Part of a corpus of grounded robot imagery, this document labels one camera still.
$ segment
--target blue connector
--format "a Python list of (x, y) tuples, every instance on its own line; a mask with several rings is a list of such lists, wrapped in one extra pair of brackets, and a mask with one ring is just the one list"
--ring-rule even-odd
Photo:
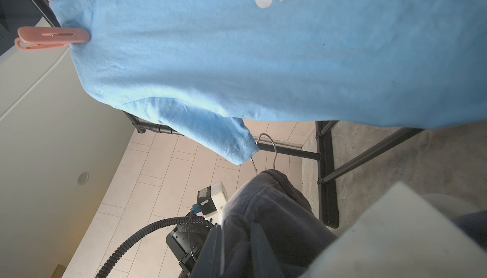
[(197, 213), (201, 212), (201, 208), (200, 208), (200, 206), (199, 206), (198, 204), (194, 204), (194, 205), (193, 205), (193, 212), (194, 212), (195, 214), (197, 214)]

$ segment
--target clothing rack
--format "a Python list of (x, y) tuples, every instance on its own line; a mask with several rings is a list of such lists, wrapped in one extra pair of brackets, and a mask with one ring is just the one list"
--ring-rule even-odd
[[(47, 0), (31, 1), (40, 10), (44, 18), (51, 26), (60, 27), (60, 24), (49, 7), (49, 2)], [(137, 129), (138, 133), (143, 134), (145, 131), (150, 130), (160, 134), (181, 135), (179, 132), (167, 125), (141, 121), (134, 115), (127, 112), (125, 112), (125, 114)], [(326, 226), (330, 226), (332, 228), (337, 228), (339, 225), (337, 186), (335, 180), (343, 176), (345, 173), (352, 171), (364, 163), (367, 163), (369, 160), (372, 160), (378, 155), (401, 144), (424, 130), (419, 128), (401, 128), (343, 166), (335, 169), (331, 131), (337, 123), (338, 121), (316, 122), (316, 153), (276, 144), (277, 153), (312, 159), (318, 162), (317, 184), (320, 220), (322, 220)], [(263, 151), (274, 151), (273, 145), (263, 142), (259, 142), (257, 147), (259, 150)]]

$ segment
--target hose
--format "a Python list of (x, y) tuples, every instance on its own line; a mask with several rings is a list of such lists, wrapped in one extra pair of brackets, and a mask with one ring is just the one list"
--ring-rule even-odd
[(108, 258), (108, 260), (103, 264), (102, 268), (96, 274), (95, 278), (106, 278), (106, 276), (110, 273), (110, 271), (113, 269), (115, 264), (120, 260), (120, 258), (125, 254), (134, 244), (136, 244), (140, 239), (143, 237), (147, 236), (151, 232), (158, 230), (160, 228), (166, 227), (166, 226), (173, 226), (177, 224), (188, 224), (191, 220), (191, 223), (208, 223), (208, 226), (211, 225), (211, 223), (207, 220), (204, 219), (204, 217), (200, 216), (195, 216), (195, 217), (175, 217), (175, 218), (169, 218), (169, 219), (164, 219), (164, 220), (159, 220), (157, 222), (154, 222), (152, 224), (149, 224), (146, 227), (141, 228), (139, 231), (137, 231), (135, 234), (133, 234), (130, 238), (125, 240), (122, 245), (118, 247), (117, 250)]

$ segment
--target light blue t-shirt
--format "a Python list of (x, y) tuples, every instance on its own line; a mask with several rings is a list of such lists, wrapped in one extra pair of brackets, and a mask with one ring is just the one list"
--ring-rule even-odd
[(487, 0), (54, 0), (84, 89), (234, 164), (240, 118), (435, 128), (487, 117)]

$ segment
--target floor tile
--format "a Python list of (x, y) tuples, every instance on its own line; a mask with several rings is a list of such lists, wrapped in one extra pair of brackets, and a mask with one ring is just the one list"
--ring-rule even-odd
[(129, 278), (157, 278), (159, 276), (167, 249), (166, 235), (166, 230), (162, 228), (162, 230), (148, 234), (140, 241)]
[(103, 203), (124, 208), (139, 178), (147, 153), (125, 150), (115, 176), (103, 198)]
[(204, 147), (198, 146), (196, 155), (193, 161), (193, 167), (189, 180), (184, 192), (183, 199), (181, 201), (182, 206), (190, 208), (196, 203), (196, 196), (198, 191), (211, 185), (211, 178), (213, 177), (213, 171), (215, 169), (217, 155), (215, 152)]
[(170, 248), (166, 249), (164, 261), (162, 262), (159, 278), (176, 278), (181, 273), (182, 269), (179, 266), (179, 260), (174, 256)]
[(288, 143), (303, 145), (307, 139), (308, 139), (308, 137), (304, 136), (304, 135), (291, 134), (291, 135), (289, 135), (289, 138), (287, 139), (287, 141), (288, 141)]
[(176, 148), (174, 149), (177, 152), (181, 153), (196, 153), (196, 148), (198, 148), (198, 143), (187, 138), (185, 136), (179, 135), (178, 142), (176, 144)]
[(176, 159), (186, 160), (186, 161), (193, 161), (194, 160), (194, 154), (182, 153), (182, 152), (177, 152), (177, 151), (173, 152), (172, 157), (176, 158)]
[(125, 208), (119, 208), (117, 206), (108, 205), (105, 203), (101, 203), (100, 207), (98, 208), (98, 212), (102, 214), (122, 217), (123, 211)]
[[(98, 273), (98, 271), (101, 269), (102, 265), (100, 265), (98, 267), (98, 270), (96, 271)], [(126, 272), (122, 272), (122, 271), (119, 271), (119, 270), (111, 270), (110, 273), (108, 274), (108, 277), (109, 278), (127, 278), (127, 276), (129, 275), (129, 273), (126, 273)]]
[(268, 122), (252, 121), (249, 119), (243, 119), (243, 123), (247, 126), (252, 135), (259, 136), (261, 133), (267, 131), (269, 126)]
[(153, 215), (172, 218), (178, 213), (193, 162), (171, 159)]
[[(154, 185), (138, 183), (133, 189), (129, 203), (120, 219), (117, 230), (106, 250), (111, 255), (127, 238), (147, 225), (150, 212), (159, 193), (160, 188)], [(133, 261), (139, 243), (136, 243), (124, 254), (124, 259)]]
[[(167, 219), (167, 218), (159, 217), (159, 216), (155, 216), (155, 215), (150, 215), (149, 222), (147, 222), (147, 225), (152, 224), (155, 221), (159, 221), (159, 220), (163, 220), (163, 219)], [(168, 229), (168, 230), (172, 230), (174, 228), (174, 226), (166, 226), (163, 228)]]
[(216, 166), (215, 172), (213, 173), (213, 179), (211, 180), (211, 184), (222, 182), (225, 190), (227, 191), (228, 199), (230, 200), (230, 198), (237, 190), (238, 179), (238, 171)]
[(223, 168), (233, 169), (233, 170), (236, 170), (236, 171), (239, 171), (240, 170), (240, 165), (235, 165), (233, 163), (228, 162), (227, 160), (219, 160), (219, 159), (217, 159), (215, 165), (216, 166), (219, 166), (219, 167), (223, 167)]
[[(267, 152), (267, 162), (265, 167), (272, 169), (275, 153)], [(278, 153), (276, 158), (276, 169), (280, 172), (289, 172), (289, 155)]]
[(96, 275), (100, 260), (105, 255), (119, 220), (119, 217), (99, 212), (94, 215), (88, 230), (64, 272), (64, 277), (86, 278)]
[(266, 170), (267, 152), (259, 150), (252, 156), (252, 159), (254, 160), (255, 167), (257, 168), (257, 173)]
[(302, 135), (308, 137), (312, 132), (315, 131), (316, 131), (315, 122), (298, 122), (294, 127), (292, 133), (294, 133), (295, 135)]
[[(100, 265), (105, 264), (105, 262), (108, 260), (108, 258), (110, 258), (110, 255), (105, 255), (103, 257), (103, 259), (101, 260)], [(132, 267), (132, 261), (124, 259), (124, 258), (120, 258), (117, 261), (117, 263), (115, 264), (115, 267), (113, 267), (113, 269), (128, 273), (130, 271), (131, 267)]]
[(177, 140), (178, 135), (156, 135), (141, 174), (163, 179)]
[(179, 210), (178, 210), (178, 217), (184, 217), (187, 215), (187, 213), (189, 213), (189, 210), (191, 208), (187, 208), (187, 207), (184, 207), (184, 206), (180, 206), (179, 207)]
[(271, 136), (272, 139), (283, 139), (287, 141), (297, 122), (271, 122), (269, 127), (267, 127), (267, 134)]
[(155, 132), (147, 130), (145, 133), (140, 134), (137, 132), (137, 129), (133, 131), (132, 138), (130, 139), (133, 143), (143, 144), (143, 145), (152, 145), (152, 141), (154, 141)]
[(143, 144), (138, 144), (134, 142), (129, 142), (128, 149), (133, 149), (133, 150), (138, 150), (140, 152), (148, 153), (150, 146), (149, 145), (143, 145)]
[(302, 163), (302, 158), (294, 155), (289, 156), (289, 161), (294, 163)]
[(289, 162), (289, 181), (297, 190), (303, 190), (302, 164)]
[(163, 181), (164, 181), (164, 179), (149, 177), (149, 176), (146, 176), (143, 174), (141, 174), (139, 176), (139, 179), (137, 180), (137, 182), (140, 182), (140, 183), (155, 185), (155, 186), (159, 186), (159, 187), (162, 185)]

